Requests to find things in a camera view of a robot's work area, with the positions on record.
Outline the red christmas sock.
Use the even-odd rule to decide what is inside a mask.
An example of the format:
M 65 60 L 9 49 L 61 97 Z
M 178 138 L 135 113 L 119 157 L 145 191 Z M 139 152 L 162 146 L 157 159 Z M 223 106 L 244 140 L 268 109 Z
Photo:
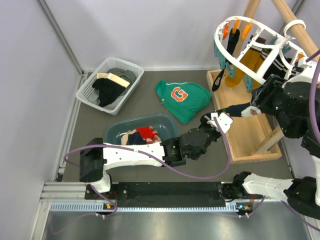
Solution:
M 139 127 L 135 130 L 139 132 L 140 136 L 145 140 L 161 140 L 158 132 L 152 126 Z

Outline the navy sock green yellow buckle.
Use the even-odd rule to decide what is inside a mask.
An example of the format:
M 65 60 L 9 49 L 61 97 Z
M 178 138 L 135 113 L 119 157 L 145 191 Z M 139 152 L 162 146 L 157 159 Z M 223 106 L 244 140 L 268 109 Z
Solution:
M 142 138 L 140 132 L 134 132 L 128 135 L 127 145 L 145 145 L 146 140 Z

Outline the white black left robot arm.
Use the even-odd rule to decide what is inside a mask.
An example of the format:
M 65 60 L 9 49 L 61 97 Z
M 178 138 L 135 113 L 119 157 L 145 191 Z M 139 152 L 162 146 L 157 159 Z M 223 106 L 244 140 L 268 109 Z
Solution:
M 175 171 L 185 165 L 187 159 L 198 160 L 207 152 L 212 142 L 228 132 L 232 120 L 221 116 L 205 116 L 198 128 L 192 128 L 179 137 L 156 143 L 121 146 L 103 143 L 88 144 L 80 152 L 79 180 L 92 184 L 102 198 L 109 198 L 114 191 L 108 170 L 121 167 L 166 167 Z

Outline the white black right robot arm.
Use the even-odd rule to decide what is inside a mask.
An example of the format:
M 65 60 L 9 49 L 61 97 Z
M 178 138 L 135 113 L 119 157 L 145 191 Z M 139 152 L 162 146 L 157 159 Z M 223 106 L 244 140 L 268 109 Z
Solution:
M 314 166 L 315 176 L 290 179 L 263 177 L 253 172 L 237 174 L 232 183 L 222 186 L 219 193 L 225 200 L 244 199 L 249 195 L 274 198 L 288 204 L 297 213 L 320 218 L 320 89 L 312 82 L 269 76 L 266 83 L 252 92 L 251 106 L 273 116 L 283 138 L 287 157 L 295 153 L 288 143 L 296 146 Z

